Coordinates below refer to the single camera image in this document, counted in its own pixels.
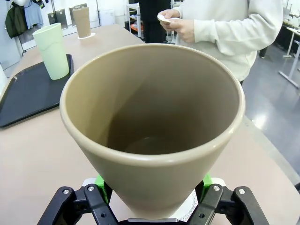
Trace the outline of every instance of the sweatshirt sleeve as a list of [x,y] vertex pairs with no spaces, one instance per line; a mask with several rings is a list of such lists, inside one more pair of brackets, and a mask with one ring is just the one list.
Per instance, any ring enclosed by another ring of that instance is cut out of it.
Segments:
[[179,18],[182,19],[182,10],[183,10],[183,3],[179,7],[174,7],[173,9],[177,10],[179,12]]
[[195,41],[216,43],[219,51],[225,55],[246,54],[272,44],[282,21],[281,0],[251,0],[249,17],[242,21],[195,20]]

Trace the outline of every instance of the person's hand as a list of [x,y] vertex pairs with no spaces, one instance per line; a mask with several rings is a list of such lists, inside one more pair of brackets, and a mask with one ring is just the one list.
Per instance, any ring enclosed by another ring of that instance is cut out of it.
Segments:
[[[180,16],[179,12],[175,9],[167,9],[167,10],[164,10],[164,11],[160,12],[159,14],[163,15],[166,19],[178,18]],[[172,31],[172,29],[170,28],[170,23],[169,22],[160,21],[160,24],[163,26],[163,28],[166,31]]]
[[194,20],[170,19],[170,21],[173,21],[169,24],[170,29],[176,31],[181,40],[187,43],[195,42]]

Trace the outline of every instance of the beige tabletop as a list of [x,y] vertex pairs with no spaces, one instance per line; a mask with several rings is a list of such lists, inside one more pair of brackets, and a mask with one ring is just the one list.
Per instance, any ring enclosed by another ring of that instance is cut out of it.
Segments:
[[[95,28],[93,32],[95,36],[83,40],[78,40],[77,34],[64,37],[75,69],[106,51],[142,43],[118,25]],[[15,74],[39,62],[41,56],[33,48],[22,58]],[[0,153],[1,225],[36,224],[59,187],[78,189],[86,178],[97,176],[64,128],[58,109],[0,130]],[[296,224],[300,195],[245,125],[224,150],[211,175],[224,179],[230,189],[251,188],[271,225]],[[110,205],[117,219],[132,216],[116,194]],[[91,215],[84,215],[78,224],[95,223]],[[229,223],[217,215],[213,224]]]

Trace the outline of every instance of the hanging clothes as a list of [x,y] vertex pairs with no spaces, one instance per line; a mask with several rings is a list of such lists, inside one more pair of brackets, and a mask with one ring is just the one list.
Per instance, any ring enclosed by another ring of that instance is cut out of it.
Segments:
[[25,4],[24,11],[28,29],[32,28],[35,24],[43,26],[44,22],[38,4],[28,1]]
[[27,30],[24,7],[13,2],[6,16],[5,26],[10,38],[23,34]]

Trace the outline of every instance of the door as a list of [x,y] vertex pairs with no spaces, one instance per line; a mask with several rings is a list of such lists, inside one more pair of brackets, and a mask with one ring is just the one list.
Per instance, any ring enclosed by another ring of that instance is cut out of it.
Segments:
[[8,13],[7,1],[0,0],[0,62],[3,69],[20,61],[21,56],[18,51],[15,38],[10,39],[5,30],[5,19]]

